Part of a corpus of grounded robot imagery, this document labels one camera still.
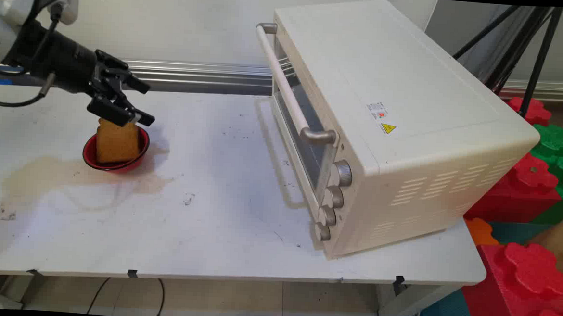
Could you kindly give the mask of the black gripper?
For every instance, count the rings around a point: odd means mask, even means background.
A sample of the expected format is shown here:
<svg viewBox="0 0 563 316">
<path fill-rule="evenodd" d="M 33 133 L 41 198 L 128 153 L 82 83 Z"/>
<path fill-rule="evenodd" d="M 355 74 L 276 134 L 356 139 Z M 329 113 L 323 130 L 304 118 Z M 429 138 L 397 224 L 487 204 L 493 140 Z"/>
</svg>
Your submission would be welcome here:
<svg viewBox="0 0 563 316">
<path fill-rule="evenodd" d="M 142 94 L 151 89 L 130 71 L 126 62 L 100 49 L 91 51 L 57 31 L 50 34 L 36 58 L 46 32 L 37 20 L 24 25 L 3 63 L 26 68 L 36 79 L 45 80 L 54 73 L 57 87 L 91 96 L 87 111 L 118 127 L 153 124 L 155 117 L 132 105 L 122 90 L 123 84 Z M 94 73 L 98 81 L 93 81 Z"/>
</svg>

